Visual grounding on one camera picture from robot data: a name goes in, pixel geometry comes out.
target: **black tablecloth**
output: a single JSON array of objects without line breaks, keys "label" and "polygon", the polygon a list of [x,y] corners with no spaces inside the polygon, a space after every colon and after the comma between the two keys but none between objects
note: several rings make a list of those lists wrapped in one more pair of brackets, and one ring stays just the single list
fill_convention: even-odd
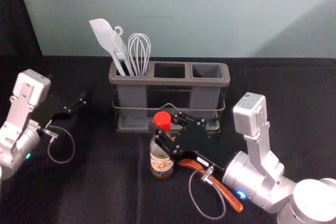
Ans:
[{"label": "black tablecloth", "polygon": [[[32,157],[2,182],[1,223],[211,223],[197,212],[188,195],[191,170],[177,168],[171,179],[156,180],[150,173],[150,134],[115,132],[110,58],[1,57],[0,61],[1,123],[16,76],[27,68],[52,73],[49,93],[67,102],[74,101],[82,89],[90,91],[88,105],[71,120],[59,123],[75,139],[74,159],[66,165],[53,163],[46,155],[48,139],[42,138]],[[218,61],[228,64],[231,76],[219,141],[246,151],[245,141],[234,130],[232,107],[246,91],[264,94],[271,149],[285,165],[285,176],[296,182],[336,177],[334,60]],[[220,201],[212,188],[195,179],[193,192],[207,214],[220,214]],[[227,206],[226,216],[217,222],[276,223],[275,215],[247,201],[244,206],[241,214]]]}]

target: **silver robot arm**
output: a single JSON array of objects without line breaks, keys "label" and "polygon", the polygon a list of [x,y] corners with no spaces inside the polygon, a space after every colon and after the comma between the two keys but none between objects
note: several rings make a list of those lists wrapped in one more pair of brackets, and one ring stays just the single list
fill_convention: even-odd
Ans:
[{"label": "silver robot arm", "polygon": [[11,108],[0,128],[0,180],[10,178],[39,143],[39,125],[30,117],[45,100],[49,88],[50,80],[34,71],[19,73],[10,97]]},{"label": "silver robot arm", "polygon": [[239,152],[234,157],[222,182],[243,191],[267,212],[278,213],[279,224],[336,223],[335,179],[295,183],[283,176],[284,165],[270,150],[265,96],[248,92],[233,111],[248,154]]}]

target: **black curtain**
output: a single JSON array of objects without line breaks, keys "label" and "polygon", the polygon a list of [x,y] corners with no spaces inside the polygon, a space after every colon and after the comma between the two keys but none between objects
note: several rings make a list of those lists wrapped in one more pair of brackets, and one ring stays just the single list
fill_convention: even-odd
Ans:
[{"label": "black curtain", "polygon": [[0,0],[0,56],[42,56],[24,0]]}]

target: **whisk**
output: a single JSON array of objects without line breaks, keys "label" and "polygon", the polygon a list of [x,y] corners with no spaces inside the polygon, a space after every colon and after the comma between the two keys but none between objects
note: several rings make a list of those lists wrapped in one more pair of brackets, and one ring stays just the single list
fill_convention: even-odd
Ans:
[{"label": "whisk", "polygon": [[128,60],[136,76],[147,75],[150,54],[151,41],[146,34],[135,33],[128,38]]}]

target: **light blue wall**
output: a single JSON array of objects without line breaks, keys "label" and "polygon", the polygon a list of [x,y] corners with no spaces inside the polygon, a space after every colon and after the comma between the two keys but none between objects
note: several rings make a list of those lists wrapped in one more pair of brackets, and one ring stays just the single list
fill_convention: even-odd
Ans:
[{"label": "light blue wall", "polygon": [[108,55],[88,20],[147,34],[156,57],[335,57],[335,0],[25,0],[44,55]]}]

